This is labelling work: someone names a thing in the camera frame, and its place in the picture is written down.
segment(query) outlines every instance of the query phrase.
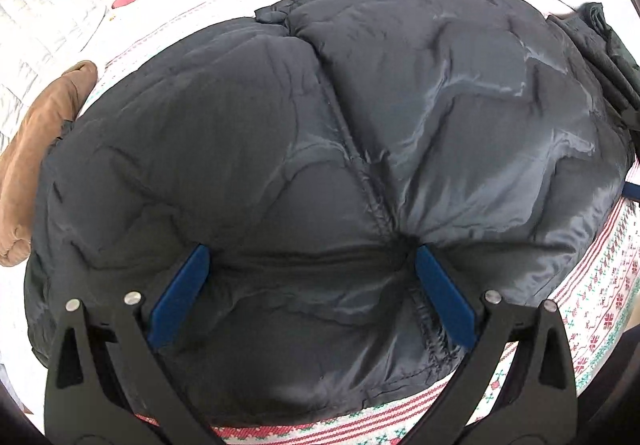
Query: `pink object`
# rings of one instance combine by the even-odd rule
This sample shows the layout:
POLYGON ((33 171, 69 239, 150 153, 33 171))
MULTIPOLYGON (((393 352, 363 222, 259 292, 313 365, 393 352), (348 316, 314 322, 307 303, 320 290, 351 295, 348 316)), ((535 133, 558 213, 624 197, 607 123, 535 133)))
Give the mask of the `pink object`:
POLYGON ((134 1, 135 0, 115 0, 113 1, 111 8, 113 9, 120 8, 121 6, 126 6, 127 4, 131 4, 134 1))

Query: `white quilt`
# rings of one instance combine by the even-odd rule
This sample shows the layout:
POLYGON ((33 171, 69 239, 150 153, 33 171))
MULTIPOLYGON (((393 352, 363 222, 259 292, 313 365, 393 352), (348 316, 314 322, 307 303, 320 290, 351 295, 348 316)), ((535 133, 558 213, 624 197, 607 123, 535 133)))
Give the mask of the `white quilt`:
POLYGON ((80 60, 100 0, 0 0, 0 153, 37 95, 80 60))

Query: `black jacket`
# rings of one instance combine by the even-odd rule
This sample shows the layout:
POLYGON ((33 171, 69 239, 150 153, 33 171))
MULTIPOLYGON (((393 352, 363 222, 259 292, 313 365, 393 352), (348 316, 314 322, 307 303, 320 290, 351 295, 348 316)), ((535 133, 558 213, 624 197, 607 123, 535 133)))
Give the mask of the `black jacket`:
POLYGON ((412 395, 462 357, 415 248, 539 303, 620 195, 633 149, 609 110, 570 38, 521 0, 283 0, 207 27, 44 160, 34 350, 46 362, 66 300, 119 302, 196 242, 211 274, 159 358, 212 423, 412 395))

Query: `silver screw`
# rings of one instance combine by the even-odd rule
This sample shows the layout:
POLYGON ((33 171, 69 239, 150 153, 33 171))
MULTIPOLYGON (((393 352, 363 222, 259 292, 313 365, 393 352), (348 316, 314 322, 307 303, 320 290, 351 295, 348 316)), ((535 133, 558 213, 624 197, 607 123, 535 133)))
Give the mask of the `silver screw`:
POLYGON ((124 296, 124 303, 127 306, 135 306, 142 300, 142 293, 139 291, 130 291, 124 296))
POLYGON ((76 311, 79 307, 80 301, 78 299, 71 299, 65 306, 67 311, 76 311))
POLYGON ((555 313, 556 311, 558 311, 558 304, 556 304, 555 302, 553 302, 551 299, 547 299, 542 303, 543 307, 545 310, 551 312, 551 313, 555 313))
POLYGON ((491 304, 500 304, 500 302, 502 302, 502 295, 496 290, 487 290, 484 292, 484 299, 491 304))

